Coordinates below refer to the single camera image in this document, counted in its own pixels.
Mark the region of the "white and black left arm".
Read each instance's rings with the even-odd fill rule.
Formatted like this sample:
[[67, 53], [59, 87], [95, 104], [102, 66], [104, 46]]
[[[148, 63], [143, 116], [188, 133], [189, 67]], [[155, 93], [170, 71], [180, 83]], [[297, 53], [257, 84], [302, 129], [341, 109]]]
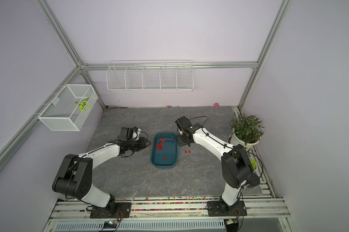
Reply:
[[54, 192], [73, 197], [96, 208], [115, 209], [115, 197], [92, 184], [93, 170], [113, 158], [123, 156], [127, 151], [141, 151], [151, 145], [145, 137], [132, 141], [112, 140], [105, 145], [80, 155], [64, 157], [52, 184]]

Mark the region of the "teal plastic storage box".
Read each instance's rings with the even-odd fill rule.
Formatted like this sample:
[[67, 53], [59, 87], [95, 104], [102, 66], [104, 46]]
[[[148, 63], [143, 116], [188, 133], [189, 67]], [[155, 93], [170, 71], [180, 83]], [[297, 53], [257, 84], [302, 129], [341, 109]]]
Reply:
[[[161, 143], [163, 149], [157, 149], [158, 144]], [[176, 134], [173, 132], [157, 133], [153, 140], [153, 149], [151, 154], [151, 163], [159, 169], [173, 168], [178, 160], [178, 143]]]

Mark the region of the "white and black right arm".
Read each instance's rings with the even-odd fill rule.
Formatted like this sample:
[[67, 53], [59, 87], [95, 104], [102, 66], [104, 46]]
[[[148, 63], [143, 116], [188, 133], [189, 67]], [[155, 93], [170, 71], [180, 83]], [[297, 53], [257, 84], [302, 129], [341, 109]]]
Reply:
[[220, 160], [222, 177], [226, 182], [220, 199], [220, 205], [223, 207], [236, 207], [243, 188], [248, 185], [251, 188], [259, 185], [260, 178], [255, 173], [248, 152], [242, 145], [228, 144], [209, 133], [200, 124], [187, 127], [178, 125], [177, 131], [179, 146], [201, 145]]

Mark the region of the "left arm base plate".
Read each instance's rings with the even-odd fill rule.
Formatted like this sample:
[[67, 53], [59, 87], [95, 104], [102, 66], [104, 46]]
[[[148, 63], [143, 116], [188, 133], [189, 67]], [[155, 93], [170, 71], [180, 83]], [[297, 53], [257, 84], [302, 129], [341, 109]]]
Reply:
[[112, 204], [112, 208], [92, 206], [92, 209], [89, 210], [90, 218], [129, 218], [131, 206], [130, 202], [116, 202]]

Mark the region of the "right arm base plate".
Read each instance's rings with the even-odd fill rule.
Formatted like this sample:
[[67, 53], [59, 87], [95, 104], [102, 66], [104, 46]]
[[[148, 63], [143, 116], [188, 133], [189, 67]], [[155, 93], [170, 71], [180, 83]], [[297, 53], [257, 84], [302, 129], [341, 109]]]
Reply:
[[243, 201], [237, 201], [229, 206], [223, 201], [208, 201], [205, 209], [209, 217], [240, 217], [247, 216], [247, 210]]

